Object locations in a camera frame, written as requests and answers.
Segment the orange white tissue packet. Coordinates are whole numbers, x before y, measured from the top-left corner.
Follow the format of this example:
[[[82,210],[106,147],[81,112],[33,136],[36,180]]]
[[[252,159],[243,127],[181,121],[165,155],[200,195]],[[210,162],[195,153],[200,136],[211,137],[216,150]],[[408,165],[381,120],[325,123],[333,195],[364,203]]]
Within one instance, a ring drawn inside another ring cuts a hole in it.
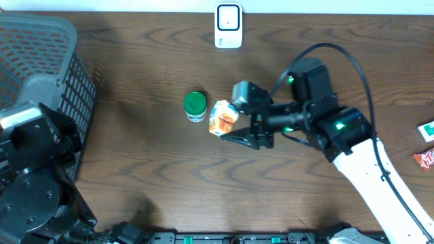
[[[210,115],[209,132],[216,136],[232,132],[238,118],[239,113],[232,104],[226,100],[219,100],[215,103]]]

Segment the green lid jar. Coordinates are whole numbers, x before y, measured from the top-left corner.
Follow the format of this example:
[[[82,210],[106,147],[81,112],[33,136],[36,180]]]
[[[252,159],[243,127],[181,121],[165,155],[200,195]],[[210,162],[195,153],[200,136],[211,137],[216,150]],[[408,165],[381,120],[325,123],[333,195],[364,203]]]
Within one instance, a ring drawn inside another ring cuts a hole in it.
[[[188,120],[194,123],[203,121],[208,111],[206,97],[198,91],[188,93],[184,97],[184,111]]]

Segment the white green medicine box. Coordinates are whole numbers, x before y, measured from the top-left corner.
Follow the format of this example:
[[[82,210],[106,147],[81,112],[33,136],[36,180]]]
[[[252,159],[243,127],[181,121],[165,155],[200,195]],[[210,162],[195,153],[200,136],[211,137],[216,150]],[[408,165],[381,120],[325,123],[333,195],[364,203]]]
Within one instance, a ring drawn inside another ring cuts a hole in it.
[[[434,141],[434,122],[425,123],[417,127],[425,142]]]

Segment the red snack packet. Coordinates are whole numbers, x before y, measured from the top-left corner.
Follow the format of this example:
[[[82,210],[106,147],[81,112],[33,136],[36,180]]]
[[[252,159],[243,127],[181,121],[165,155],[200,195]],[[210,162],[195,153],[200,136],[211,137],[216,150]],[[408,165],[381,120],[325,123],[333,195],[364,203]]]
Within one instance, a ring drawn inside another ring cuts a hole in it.
[[[415,153],[412,157],[424,170],[429,170],[433,167],[433,148],[424,152]]]

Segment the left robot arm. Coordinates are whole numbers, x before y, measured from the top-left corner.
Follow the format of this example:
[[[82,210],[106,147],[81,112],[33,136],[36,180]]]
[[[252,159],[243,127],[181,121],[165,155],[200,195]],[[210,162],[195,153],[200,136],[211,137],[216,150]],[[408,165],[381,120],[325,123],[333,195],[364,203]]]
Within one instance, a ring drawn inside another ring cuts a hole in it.
[[[1,242],[90,243],[97,219],[66,170],[82,149],[75,121],[42,103],[1,111]]]

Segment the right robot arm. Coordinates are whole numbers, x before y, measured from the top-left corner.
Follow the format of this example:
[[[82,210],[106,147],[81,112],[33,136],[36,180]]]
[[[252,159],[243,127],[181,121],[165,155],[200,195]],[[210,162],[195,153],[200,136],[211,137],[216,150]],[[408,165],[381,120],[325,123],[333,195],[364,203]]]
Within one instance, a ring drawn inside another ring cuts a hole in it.
[[[289,103],[275,103],[252,82],[234,85],[231,106],[250,117],[250,126],[221,138],[258,150],[273,148],[276,133],[301,131],[356,188],[390,243],[432,243],[433,219],[393,167],[374,135],[374,121],[339,105],[320,59],[304,59],[288,74],[294,95]]]

